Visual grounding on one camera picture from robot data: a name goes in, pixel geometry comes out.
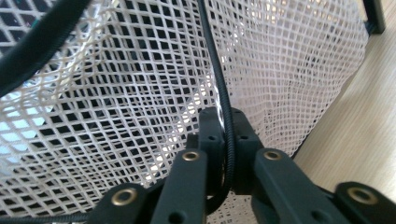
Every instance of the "screw hole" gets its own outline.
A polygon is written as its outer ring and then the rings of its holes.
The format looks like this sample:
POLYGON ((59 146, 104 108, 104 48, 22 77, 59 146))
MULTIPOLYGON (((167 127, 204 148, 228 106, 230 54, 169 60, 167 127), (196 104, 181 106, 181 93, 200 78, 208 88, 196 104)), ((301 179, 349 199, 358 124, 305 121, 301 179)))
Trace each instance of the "screw hole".
POLYGON ((196 152, 186 152, 183 154, 183 160, 185 161, 196 161, 199 158, 199 154, 196 152))
POLYGON ((276 151, 264 152, 264 157, 270 161, 278 161, 282 156, 276 151))
POLYGON ((330 223, 330 217, 322 211, 313 211, 311 213, 312 218, 318 223, 330 223))
POLYGON ((378 202, 376 196, 368 189, 350 188, 347 190, 347 193, 353 200, 359 203, 376 204, 378 202))
POLYGON ((111 202, 116 206, 124 206, 134 201, 137 196, 135 189, 121 189, 113 195, 111 202))
POLYGON ((179 213, 179 212, 174 212, 172 213, 168 220, 170 223, 172 224, 180 224, 184 222, 185 217, 183 216, 183 214, 179 213))

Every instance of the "white mesh fabric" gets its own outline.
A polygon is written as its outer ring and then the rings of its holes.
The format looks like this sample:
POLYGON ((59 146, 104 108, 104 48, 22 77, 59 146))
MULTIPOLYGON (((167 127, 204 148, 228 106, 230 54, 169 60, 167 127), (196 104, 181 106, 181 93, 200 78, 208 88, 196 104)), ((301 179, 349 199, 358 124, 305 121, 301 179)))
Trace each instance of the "white mesh fabric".
MULTIPOLYGON (((51 6, 0 0, 0 53, 51 6)), ((292 155, 362 61, 355 2, 207 10, 233 106, 292 155)), ((85 212, 120 183, 164 178, 198 111, 216 105, 199 23, 194 1, 93 1, 50 62, 0 99, 0 215, 85 212)), ((248 204, 232 195, 208 221, 251 223, 248 204)))

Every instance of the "black tube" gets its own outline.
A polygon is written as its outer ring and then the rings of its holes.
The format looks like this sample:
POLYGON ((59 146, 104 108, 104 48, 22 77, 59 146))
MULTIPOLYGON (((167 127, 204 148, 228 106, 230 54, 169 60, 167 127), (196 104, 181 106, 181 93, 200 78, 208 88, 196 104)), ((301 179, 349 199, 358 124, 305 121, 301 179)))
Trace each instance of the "black tube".
POLYGON ((224 75, 222 73, 219 55, 216 51, 216 44, 210 30, 210 24, 205 10, 205 0, 198 0, 198 8, 203 28, 207 50, 209 51, 212 61, 213 71, 215 74, 216 84, 219 90, 219 102, 221 113, 224 121, 224 138, 226 142, 226 162, 224 169, 224 182, 218 193, 207 201, 206 212, 211 214, 215 212, 227 198, 228 192, 233 183, 233 173, 235 167, 235 137, 233 131, 233 113, 231 109, 230 99, 228 97, 227 86, 225 84, 224 75))
POLYGON ((91 0, 62 0, 0 60, 0 97, 41 69, 64 44, 91 0))

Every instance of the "wooden floor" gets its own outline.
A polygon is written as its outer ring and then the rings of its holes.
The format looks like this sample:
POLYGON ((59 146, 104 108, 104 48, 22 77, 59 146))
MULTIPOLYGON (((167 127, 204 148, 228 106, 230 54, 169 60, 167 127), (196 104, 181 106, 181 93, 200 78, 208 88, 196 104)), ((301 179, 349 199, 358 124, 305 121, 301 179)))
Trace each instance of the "wooden floor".
POLYGON ((382 6, 387 30, 370 37, 360 70, 295 161, 325 189, 358 181, 396 202, 396 1, 382 6))

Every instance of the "wooden surface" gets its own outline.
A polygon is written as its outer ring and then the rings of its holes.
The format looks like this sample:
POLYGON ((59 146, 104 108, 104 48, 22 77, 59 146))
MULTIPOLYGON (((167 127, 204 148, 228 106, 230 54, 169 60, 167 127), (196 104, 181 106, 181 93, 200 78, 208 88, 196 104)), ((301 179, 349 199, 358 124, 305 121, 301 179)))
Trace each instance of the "wooden surface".
POLYGON ((383 0, 387 30, 306 139, 295 161, 319 186, 358 181, 396 202, 396 1, 383 0))

